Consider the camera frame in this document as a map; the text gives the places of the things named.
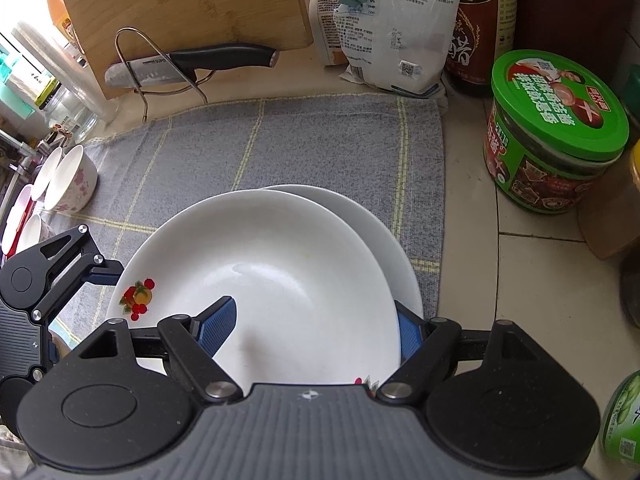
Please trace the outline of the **white bowl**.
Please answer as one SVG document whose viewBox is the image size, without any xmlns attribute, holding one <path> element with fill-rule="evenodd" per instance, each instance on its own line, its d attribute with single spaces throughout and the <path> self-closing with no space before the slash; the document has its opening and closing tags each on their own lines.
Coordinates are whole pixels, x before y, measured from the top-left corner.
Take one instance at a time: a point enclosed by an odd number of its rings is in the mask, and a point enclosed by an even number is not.
<svg viewBox="0 0 640 480">
<path fill-rule="evenodd" d="M 24 250 L 42 243 L 51 236 L 52 232 L 47 222 L 40 214 L 32 214 L 22 227 L 15 253 L 24 252 Z"/>
<path fill-rule="evenodd" d="M 73 214 L 88 205 L 98 184 L 96 164 L 82 145 L 60 161 L 44 194 L 46 211 Z"/>
<path fill-rule="evenodd" d="M 35 178 L 35 182 L 32 184 L 32 192 L 30 193 L 30 199 L 37 203 L 43 199 L 46 194 L 47 188 L 53 179 L 55 171 L 58 169 L 60 161 L 64 157 L 62 148 L 55 148 L 47 159 L 42 164 L 38 176 Z"/>
</svg>

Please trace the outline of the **grey teal dish towel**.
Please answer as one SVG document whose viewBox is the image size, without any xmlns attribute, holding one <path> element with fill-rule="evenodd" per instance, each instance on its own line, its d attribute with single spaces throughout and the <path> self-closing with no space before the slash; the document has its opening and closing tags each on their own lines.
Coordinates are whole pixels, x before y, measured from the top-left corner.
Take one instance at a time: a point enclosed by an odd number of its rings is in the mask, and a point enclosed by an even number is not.
<svg viewBox="0 0 640 480">
<path fill-rule="evenodd" d="M 445 154 L 432 101 L 336 94 L 213 104 L 89 141 L 98 186 L 77 214 L 48 214 L 55 233 L 85 223 L 104 255 L 130 260 L 165 221 L 204 198 L 306 184 L 354 200 L 390 230 L 421 299 L 438 307 Z"/>
</svg>

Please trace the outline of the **dark glass oil bottle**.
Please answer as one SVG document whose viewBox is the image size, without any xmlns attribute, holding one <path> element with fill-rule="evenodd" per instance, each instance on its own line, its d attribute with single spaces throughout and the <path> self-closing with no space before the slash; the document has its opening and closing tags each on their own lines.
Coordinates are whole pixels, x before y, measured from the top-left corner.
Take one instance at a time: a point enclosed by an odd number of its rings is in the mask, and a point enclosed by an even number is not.
<svg viewBox="0 0 640 480">
<path fill-rule="evenodd" d="M 630 252 L 620 264 L 620 306 L 627 321 L 640 327 L 640 255 Z"/>
</svg>

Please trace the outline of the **large white plate fruit decals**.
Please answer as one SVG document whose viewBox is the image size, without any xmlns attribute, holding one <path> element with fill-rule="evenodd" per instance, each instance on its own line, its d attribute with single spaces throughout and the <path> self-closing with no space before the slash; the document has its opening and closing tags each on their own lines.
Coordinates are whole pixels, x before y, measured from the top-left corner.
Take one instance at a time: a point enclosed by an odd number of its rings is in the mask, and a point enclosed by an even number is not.
<svg viewBox="0 0 640 480">
<path fill-rule="evenodd" d="M 277 184 L 267 190 L 308 198 L 345 221 L 375 256 L 395 300 L 419 318 L 424 318 L 418 280 L 405 251 L 386 225 L 371 211 L 350 198 L 327 188 L 302 184 Z"/>
</svg>

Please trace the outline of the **dark soy sauce bottle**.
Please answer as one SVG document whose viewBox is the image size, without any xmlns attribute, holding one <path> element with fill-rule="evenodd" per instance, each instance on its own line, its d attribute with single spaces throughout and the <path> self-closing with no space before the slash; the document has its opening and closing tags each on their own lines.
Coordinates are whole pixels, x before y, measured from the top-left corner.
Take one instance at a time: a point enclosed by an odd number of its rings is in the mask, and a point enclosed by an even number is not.
<svg viewBox="0 0 640 480">
<path fill-rule="evenodd" d="M 518 0 L 460 0 L 445 72 L 469 96 L 491 95 L 496 58 L 512 49 Z"/>
</svg>

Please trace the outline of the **orange cooking wine jug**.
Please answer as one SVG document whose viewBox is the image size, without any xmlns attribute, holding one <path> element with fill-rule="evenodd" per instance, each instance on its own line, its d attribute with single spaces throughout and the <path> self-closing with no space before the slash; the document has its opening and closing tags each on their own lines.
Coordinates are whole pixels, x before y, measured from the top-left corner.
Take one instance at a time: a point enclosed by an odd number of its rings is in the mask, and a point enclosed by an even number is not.
<svg viewBox="0 0 640 480">
<path fill-rule="evenodd" d="M 85 55 L 81 51 L 81 47 L 75 29 L 70 19 L 70 14 L 66 9 L 64 0 L 47 0 L 51 21 L 55 28 L 64 36 L 70 44 L 70 52 L 74 59 L 81 65 L 86 65 Z"/>
</svg>

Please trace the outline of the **glass jar green lid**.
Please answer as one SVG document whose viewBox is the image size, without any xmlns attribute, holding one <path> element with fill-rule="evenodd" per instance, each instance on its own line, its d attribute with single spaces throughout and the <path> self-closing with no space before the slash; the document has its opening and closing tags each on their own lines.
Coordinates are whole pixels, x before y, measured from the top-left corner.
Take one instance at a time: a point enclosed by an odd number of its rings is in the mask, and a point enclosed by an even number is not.
<svg viewBox="0 0 640 480">
<path fill-rule="evenodd" d="M 77 96 L 53 78 L 35 100 L 49 127 L 59 125 L 70 133 L 75 143 L 80 143 L 99 125 L 96 114 Z"/>
</svg>

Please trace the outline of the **bamboo cutting board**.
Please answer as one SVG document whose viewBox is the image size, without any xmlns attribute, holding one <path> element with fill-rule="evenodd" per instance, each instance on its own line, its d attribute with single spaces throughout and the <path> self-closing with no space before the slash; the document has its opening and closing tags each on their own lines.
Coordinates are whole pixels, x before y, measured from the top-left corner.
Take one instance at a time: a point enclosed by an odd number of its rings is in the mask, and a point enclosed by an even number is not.
<svg viewBox="0 0 640 480">
<path fill-rule="evenodd" d="M 166 52 L 215 44 L 262 44 L 280 51 L 308 47 L 312 33 L 306 0 L 64 0 L 97 81 L 108 66 L 143 58 L 152 49 L 135 27 Z"/>
</svg>

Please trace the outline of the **white plate back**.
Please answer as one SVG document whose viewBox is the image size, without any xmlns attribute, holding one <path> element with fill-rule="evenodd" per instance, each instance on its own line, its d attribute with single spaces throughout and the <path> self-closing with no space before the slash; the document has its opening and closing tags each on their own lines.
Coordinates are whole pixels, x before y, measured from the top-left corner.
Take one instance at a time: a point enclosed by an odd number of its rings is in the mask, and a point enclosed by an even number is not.
<svg viewBox="0 0 640 480">
<path fill-rule="evenodd" d="M 236 324 L 215 354 L 243 389 L 256 382 L 384 382 L 400 364 L 390 286 L 366 243 L 339 216 L 285 192 L 202 200 L 157 229 L 113 290 L 109 316 L 133 292 L 134 327 L 197 315 L 221 297 Z"/>
</svg>

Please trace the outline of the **red white basin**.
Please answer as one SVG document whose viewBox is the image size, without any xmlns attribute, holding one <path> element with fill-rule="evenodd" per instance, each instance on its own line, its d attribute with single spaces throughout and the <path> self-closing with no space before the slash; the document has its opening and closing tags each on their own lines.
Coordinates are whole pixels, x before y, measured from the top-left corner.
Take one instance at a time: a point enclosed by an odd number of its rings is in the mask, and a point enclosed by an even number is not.
<svg viewBox="0 0 640 480">
<path fill-rule="evenodd" d="M 10 209 L 9 217 L 6 219 L 6 227 L 1 240 L 1 252 L 6 258 L 10 258 L 16 253 L 17 242 L 20 239 L 23 226 L 32 214 L 34 206 L 32 185 L 26 184 L 18 193 Z"/>
</svg>

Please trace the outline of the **yellow lid spice jar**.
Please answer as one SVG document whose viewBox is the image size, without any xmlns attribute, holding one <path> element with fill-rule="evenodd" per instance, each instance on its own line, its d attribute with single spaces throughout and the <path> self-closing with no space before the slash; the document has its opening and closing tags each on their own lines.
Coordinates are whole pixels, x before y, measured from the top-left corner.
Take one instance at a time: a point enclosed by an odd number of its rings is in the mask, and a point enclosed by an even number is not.
<svg viewBox="0 0 640 480">
<path fill-rule="evenodd" d="M 639 244 L 639 143 L 593 185 L 578 204 L 577 218 L 582 237 L 600 259 Z"/>
</svg>

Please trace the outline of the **white bowl front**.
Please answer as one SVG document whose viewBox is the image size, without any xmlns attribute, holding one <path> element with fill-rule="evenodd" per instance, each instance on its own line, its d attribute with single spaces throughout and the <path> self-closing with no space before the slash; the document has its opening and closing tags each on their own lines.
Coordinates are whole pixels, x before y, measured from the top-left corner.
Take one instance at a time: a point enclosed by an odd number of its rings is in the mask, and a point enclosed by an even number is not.
<svg viewBox="0 0 640 480">
<path fill-rule="evenodd" d="M 52 232 L 47 222 L 40 214 L 32 214 L 22 227 L 15 253 L 24 252 L 24 250 L 42 243 L 51 236 Z"/>
</svg>

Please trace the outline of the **clear plastic wrap roll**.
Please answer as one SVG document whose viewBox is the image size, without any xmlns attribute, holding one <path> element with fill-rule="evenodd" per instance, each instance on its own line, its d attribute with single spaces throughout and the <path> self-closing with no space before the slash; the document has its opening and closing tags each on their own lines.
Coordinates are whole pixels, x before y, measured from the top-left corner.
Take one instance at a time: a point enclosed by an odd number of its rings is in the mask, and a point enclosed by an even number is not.
<svg viewBox="0 0 640 480">
<path fill-rule="evenodd" d="M 51 24 L 18 21 L 11 26 L 12 36 L 82 104 L 109 124 L 117 115 L 119 102 L 108 100 L 88 64 L 81 65 L 70 43 Z"/>
</svg>

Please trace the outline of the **green pickle jar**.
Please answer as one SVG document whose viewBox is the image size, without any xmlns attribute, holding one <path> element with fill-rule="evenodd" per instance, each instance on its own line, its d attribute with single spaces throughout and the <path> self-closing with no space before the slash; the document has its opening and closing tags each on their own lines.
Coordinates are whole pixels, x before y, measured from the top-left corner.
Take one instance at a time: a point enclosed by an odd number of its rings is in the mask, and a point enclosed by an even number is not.
<svg viewBox="0 0 640 480">
<path fill-rule="evenodd" d="M 629 466 L 639 466 L 639 393 L 640 376 L 634 372 L 608 401 L 599 437 L 606 456 Z"/>
</svg>

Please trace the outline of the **green lid sauce jar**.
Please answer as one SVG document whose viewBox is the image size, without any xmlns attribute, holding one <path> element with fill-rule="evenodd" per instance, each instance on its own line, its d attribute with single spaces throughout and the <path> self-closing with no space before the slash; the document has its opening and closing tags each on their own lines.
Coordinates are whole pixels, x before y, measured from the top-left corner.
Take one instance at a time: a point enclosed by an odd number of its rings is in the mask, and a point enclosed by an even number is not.
<svg viewBox="0 0 640 480">
<path fill-rule="evenodd" d="M 538 214 L 572 209 L 628 142 L 620 100 L 564 56 L 506 52 L 492 66 L 491 90 L 488 174 L 510 200 Z"/>
</svg>

